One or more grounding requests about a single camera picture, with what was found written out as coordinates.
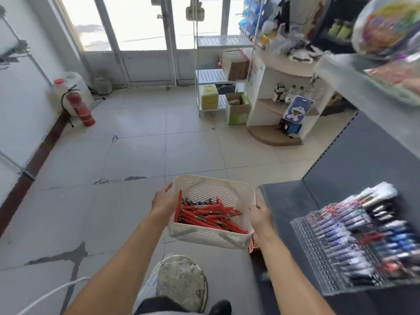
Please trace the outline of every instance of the hand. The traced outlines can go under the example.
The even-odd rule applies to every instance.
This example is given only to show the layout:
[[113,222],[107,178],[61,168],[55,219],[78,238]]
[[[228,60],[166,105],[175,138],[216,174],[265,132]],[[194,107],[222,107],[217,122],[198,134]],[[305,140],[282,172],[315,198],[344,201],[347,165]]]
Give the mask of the hand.
[[171,187],[172,182],[155,193],[155,197],[152,200],[152,211],[150,212],[164,222],[165,225],[169,223],[171,215],[175,212],[178,205],[178,193],[168,193]]
[[257,206],[250,205],[251,225],[254,228],[253,238],[258,244],[263,238],[275,233],[273,226],[273,215],[260,198],[256,197]]

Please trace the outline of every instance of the perforated shelf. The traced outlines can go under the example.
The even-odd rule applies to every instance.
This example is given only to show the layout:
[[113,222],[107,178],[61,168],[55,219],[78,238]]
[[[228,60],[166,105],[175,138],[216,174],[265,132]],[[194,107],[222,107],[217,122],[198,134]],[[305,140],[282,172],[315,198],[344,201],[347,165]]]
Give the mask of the perforated shelf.
[[244,83],[247,80],[228,80],[226,73],[223,69],[214,69],[214,70],[197,70],[195,71],[195,76],[197,77],[199,85],[208,85],[208,84],[225,84],[225,83]]
[[202,109],[201,101],[200,103],[198,103],[198,98],[196,98],[196,102],[197,102],[198,109],[201,112],[216,112],[219,110],[225,110],[226,104],[227,104],[226,95],[219,95],[219,103],[216,109]]
[[252,42],[244,35],[198,36],[197,45],[199,49],[253,47]]

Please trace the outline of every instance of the yellow package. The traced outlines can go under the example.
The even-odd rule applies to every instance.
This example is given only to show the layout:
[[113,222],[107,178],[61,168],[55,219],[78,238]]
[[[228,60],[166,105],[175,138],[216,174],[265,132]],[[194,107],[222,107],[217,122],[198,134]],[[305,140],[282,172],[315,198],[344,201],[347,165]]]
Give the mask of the yellow package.
[[216,109],[219,103],[216,85],[200,86],[200,99],[202,109]]

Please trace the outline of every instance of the white cable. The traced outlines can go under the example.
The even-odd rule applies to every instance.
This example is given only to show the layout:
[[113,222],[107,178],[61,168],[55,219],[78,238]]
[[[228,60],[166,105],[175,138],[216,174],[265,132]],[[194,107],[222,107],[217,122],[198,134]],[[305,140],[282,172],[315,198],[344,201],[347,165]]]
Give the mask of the white cable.
[[28,312],[32,307],[34,307],[35,305],[37,305],[39,302],[41,302],[42,300],[44,300],[44,299],[46,299],[47,297],[49,297],[50,295],[53,295],[55,292],[58,292],[58,291],[60,291],[61,289],[63,289],[63,288],[65,288],[65,287],[67,287],[67,286],[71,286],[71,285],[74,285],[74,284],[76,284],[76,283],[78,283],[78,282],[81,282],[81,281],[88,281],[88,280],[90,280],[90,278],[88,278],[88,277],[82,277],[82,278],[79,278],[79,279],[77,279],[76,281],[71,281],[71,282],[68,282],[68,283],[66,283],[66,284],[64,284],[64,285],[62,285],[62,286],[60,286],[60,287],[57,287],[56,289],[54,289],[54,290],[52,290],[52,291],[50,291],[49,293],[46,293],[44,296],[42,296],[42,297],[40,297],[39,299],[37,299],[35,302],[32,302],[28,307],[25,307],[22,311],[20,311],[17,315],[23,315],[23,314],[25,314],[26,312]]

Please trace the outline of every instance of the white plastic basket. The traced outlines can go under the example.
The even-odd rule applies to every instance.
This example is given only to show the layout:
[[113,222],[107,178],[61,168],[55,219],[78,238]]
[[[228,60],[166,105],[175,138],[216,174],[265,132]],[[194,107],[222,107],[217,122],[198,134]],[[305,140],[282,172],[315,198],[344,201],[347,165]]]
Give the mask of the white plastic basket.
[[235,207],[243,214],[232,217],[232,221],[249,234],[239,234],[210,227],[192,226],[173,222],[175,214],[168,225],[169,235],[180,241],[222,247],[226,249],[246,249],[251,243],[254,229],[249,219],[249,205],[255,205],[254,189],[238,181],[200,177],[197,175],[180,175],[175,178],[171,191],[182,190],[182,197],[192,201],[206,200],[218,196],[225,206]]

